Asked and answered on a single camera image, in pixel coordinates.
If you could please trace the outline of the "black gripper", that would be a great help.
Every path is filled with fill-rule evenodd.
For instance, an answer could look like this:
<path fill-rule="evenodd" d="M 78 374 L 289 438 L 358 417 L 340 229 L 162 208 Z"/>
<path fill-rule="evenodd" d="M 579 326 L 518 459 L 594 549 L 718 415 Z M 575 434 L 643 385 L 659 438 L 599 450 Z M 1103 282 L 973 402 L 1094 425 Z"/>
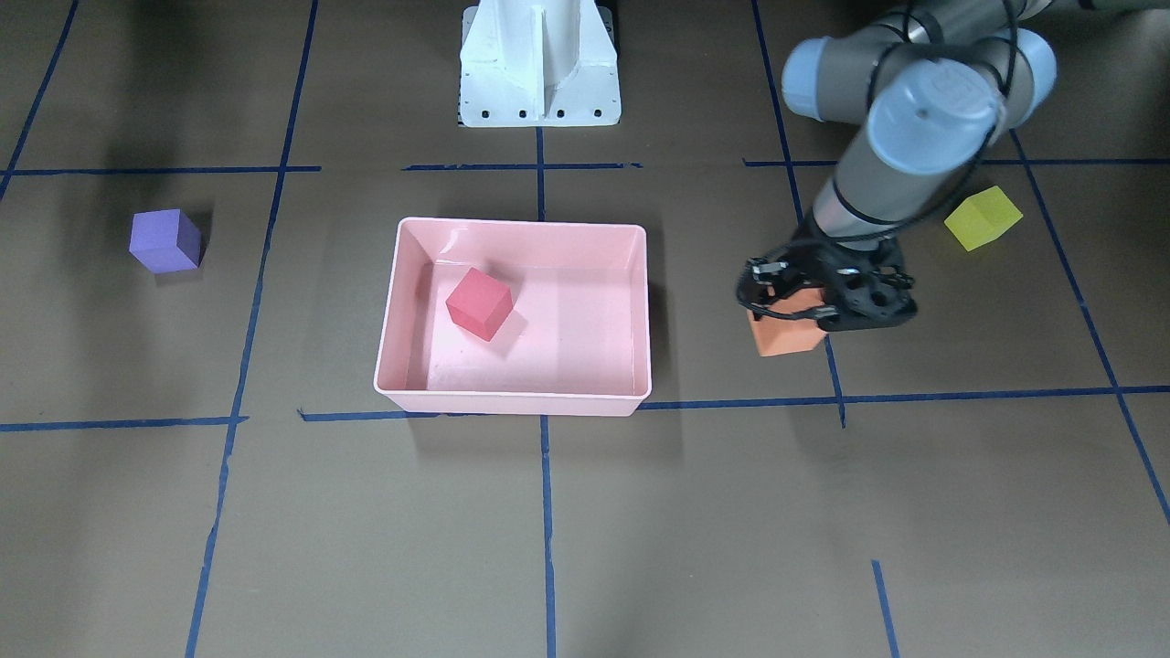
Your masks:
<path fill-rule="evenodd" d="M 830 270 L 878 270 L 881 266 L 904 270 L 904 259 L 897 240 L 880 239 L 876 249 L 856 251 L 824 237 L 798 238 L 768 251 L 763 258 L 748 259 L 737 280 L 737 303 L 756 316 L 825 316 L 831 309 L 824 306 L 824 301 L 807 311 L 791 315 L 770 311 L 769 307 L 801 289 L 815 288 L 823 292 L 823 280 Z"/>

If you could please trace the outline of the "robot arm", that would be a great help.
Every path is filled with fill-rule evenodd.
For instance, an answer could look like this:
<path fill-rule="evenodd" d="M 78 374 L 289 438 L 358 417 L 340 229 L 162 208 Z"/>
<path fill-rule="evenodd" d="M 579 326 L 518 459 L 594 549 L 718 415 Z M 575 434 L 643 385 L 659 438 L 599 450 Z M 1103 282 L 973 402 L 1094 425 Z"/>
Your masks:
<path fill-rule="evenodd" d="M 790 111 L 856 126 L 790 240 L 736 285 L 753 321 L 827 333 L 904 324 L 899 233 L 961 196 L 986 151 L 1057 84 L 1057 54 L 1024 29 L 1048 1 L 908 1 L 848 37 L 812 37 L 782 70 Z"/>

